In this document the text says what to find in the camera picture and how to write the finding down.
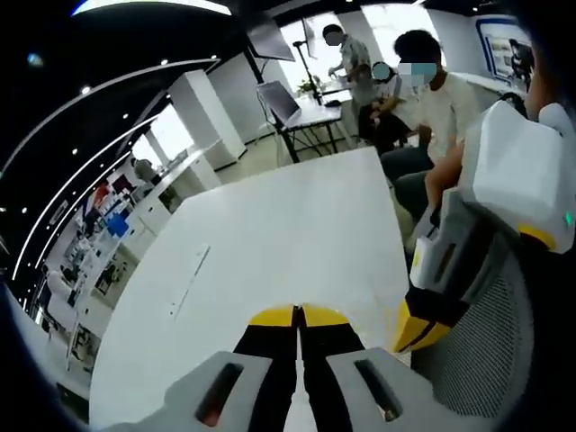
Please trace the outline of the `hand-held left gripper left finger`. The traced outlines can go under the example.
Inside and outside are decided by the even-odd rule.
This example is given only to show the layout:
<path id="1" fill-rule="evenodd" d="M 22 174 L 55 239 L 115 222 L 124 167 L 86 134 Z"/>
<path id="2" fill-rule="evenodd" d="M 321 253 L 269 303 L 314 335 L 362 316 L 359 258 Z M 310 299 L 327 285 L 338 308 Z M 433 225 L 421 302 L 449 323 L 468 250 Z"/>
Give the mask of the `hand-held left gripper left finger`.
<path id="1" fill-rule="evenodd" d="M 177 380 L 162 406 L 164 431 L 281 431 L 296 387 L 297 311 L 257 313 L 230 352 Z"/>

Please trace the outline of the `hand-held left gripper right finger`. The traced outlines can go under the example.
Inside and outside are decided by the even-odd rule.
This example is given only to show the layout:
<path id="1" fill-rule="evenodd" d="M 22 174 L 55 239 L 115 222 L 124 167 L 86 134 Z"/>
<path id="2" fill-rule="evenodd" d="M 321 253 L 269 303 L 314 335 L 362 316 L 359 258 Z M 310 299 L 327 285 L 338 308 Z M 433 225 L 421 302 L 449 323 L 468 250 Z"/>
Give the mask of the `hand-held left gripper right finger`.
<path id="1" fill-rule="evenodd" d="M 445 431 L 431 385 L 381 348 L 366 348 L 341 313 L 298 309 L 303 382 L 318 431 Z"/>

